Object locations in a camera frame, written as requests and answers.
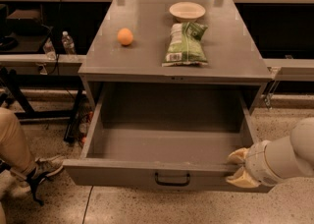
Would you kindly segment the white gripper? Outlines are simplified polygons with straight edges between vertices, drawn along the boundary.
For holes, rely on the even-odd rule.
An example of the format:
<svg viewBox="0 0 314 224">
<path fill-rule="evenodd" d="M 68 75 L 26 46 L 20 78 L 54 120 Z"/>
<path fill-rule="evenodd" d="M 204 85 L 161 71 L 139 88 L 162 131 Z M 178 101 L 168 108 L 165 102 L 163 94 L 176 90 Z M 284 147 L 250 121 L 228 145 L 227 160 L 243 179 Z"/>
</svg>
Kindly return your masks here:
<svg viewBox="0 0 314 224">
<path fill-rule="evenodd" d="M 244 164 L 226 181 L 239 188 L 252 189 L 261 185 L 274 187 L 283 181 L 272 171 L 266 160 L 266 146 L 270 142 L 263 140 L 255 143 L 250 149 L 240 148 L 233 151 L 227 158 L 231 164 Z"/>
</svg>

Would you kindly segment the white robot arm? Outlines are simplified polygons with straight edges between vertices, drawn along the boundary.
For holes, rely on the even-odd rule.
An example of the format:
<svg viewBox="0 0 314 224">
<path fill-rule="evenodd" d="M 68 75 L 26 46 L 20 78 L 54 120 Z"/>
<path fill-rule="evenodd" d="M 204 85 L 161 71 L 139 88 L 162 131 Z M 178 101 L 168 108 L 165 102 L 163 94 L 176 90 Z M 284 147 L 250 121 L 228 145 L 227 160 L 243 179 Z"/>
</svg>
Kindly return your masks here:
<svg viewBox="0 0 314 224">
<path fill-rule="evenodd" d="M 313 177 L 314 118 L 300 120 L 286 137 L 232 152 L 228 162 L 239 168 L 226 181 L 239 188 L 274 187 L 287 179 Z"/>
</svg>

